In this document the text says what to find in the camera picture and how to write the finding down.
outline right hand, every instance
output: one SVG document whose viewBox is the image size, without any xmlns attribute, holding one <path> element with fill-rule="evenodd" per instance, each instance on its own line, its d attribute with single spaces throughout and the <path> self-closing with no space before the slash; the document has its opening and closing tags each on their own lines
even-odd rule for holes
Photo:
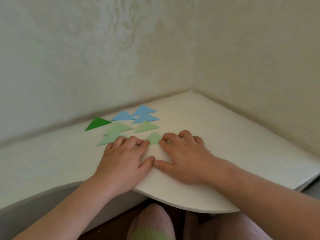
<svg viewBox="0 0 320 240">
<path fill-rule="evenodd" d="M 157 160 L 154 167 L 185 184 L 209 184 L 212 174 L 219 174 L 219 166 L 226 162 L 215 157 L 201 137 L 192 136 L 187 130 L 179 135 L 166 133 L 159 144 L 169 154 L 173 165 Z"/>
</svg>

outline white table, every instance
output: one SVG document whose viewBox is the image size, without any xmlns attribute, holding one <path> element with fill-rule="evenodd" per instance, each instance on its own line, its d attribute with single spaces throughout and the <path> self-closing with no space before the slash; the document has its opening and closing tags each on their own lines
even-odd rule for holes
<svg viewBox="0 0 320 240">
<path fill-rule="evenodd" d="M 267 129 L 195 93 L 186 92 L 146 104 L 157 111 L 160 128 L 134 134 L 141 139 L 156 131 L 190 130 L 216 156 L 291 189 L 320 173 L 319 158 Z M 135 108 L 127 109 L 133 113 Z M 116 113 L 104 116 L 111 119 Z M 133 121 L 122 121 L 131 125 Z M 85 181 L 95 172 L 105 146 L 96 147 L 112 126 L 86 131 L 80 123 L 0 149 L 0 210 L 47 190 Z M 145 158 L 170 161 L 159 145 L 150 145 Z M 135 191 L 168 205 L 201 213 L 227 213 L 237 208 L 215 190 L 184 185 L 152 169 Z"/>
</svg>

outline paper triangle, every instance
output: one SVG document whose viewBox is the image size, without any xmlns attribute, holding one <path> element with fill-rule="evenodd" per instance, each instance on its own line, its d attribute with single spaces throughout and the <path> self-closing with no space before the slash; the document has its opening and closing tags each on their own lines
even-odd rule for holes
<svg viewBox="0 0 320 240">
<path fill-rule="evenodd" d="M 111 124 L 112 122 L 108 121 L 108 120 L 104 120 L 100 117 L 95 117 L 93 119 L 93 121 L 90 123 L 90 125 L 86 128 L 85 131 L 89 131 L 107 124 Z"/>
<path fill-rule="evenodd" d="M 104 136 L 109 135 L 109 134 L 114 134 L 114 133 L 120 133 L 123 131 L 128 131 L 133 129 L 132 127 L 122 124 L 120 122 L 114 122 L 112 124 L 112 127 L 104 134 Z"/>
<path fill-rule="evenodd" d="M 97 145 L 97 147 L 98 147 L 98 146 L 102 146 L 102 145 L 109 144 L 109 143 L 111 143 L 111 142 L 115 142 L 115 140 L 116 140 L 119 136 L 125 137 L 125 136 L 122 135 L 121 133 L 113 133 L 113 134 L 107 135 L 107 136 L 104 137 L 103 140 Z"/>
<path fill-rule="evenodd" d="M 127 111 L 122 111 L 118 113 L 118 115 L 114 117 L 111 121 L 117 121 L 117 120 L 135 120 L 135 117 L 130 115 Z"/>
<path fill-rule="evenodd" d="M 134 112 L 133 116 L 146 115 L 146 114 L 151 114 L 151 113 L 156 113 L 156 111 L 153 109 L 150 109 L 146 105 L 142 104 L 137 108 L 136 112 Z"/>
<path fill-rule="evenodd" d="M 145 121 L 155 121 L 155 120 L 159 120 L 159 119 L 156 117 L 153 117 L 149 114 L 143 114 L 138 119 L 136 119 L 132 124 L 142 123 L 144 120 Z"/>
<path fill-rule="evenodd" d="M 145 138 L 144 140 L 149 140 L 150 145 L 156 145 L 159 144 L 159 141 L 162 139 L 162 136 L 160 136 L 157 132 L 153 132 L 150 136 Z"/>
<path fill-rule="evenodd" d="M 134 133 L 139 133 L 139 132 L 143 132 L 143 131 L 150 131 L 150 130 L 154 130 L 154 129 L 158 129 L 159 127 L 151 124 L 148 121 L 143 121 L 142 124 L 138 127 L 138 129 L 134 132 Z"/>
</svg>

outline floral wallpaper pattern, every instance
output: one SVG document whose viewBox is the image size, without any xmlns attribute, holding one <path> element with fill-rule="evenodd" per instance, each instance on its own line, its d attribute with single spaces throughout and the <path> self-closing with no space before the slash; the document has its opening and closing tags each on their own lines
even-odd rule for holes
<svg viewBox="0 0 320 240">
<path fill-rule="evenodd" d="M 198 1 L 0 0 L 0 142 L 190 89 Z"/>
</svg>

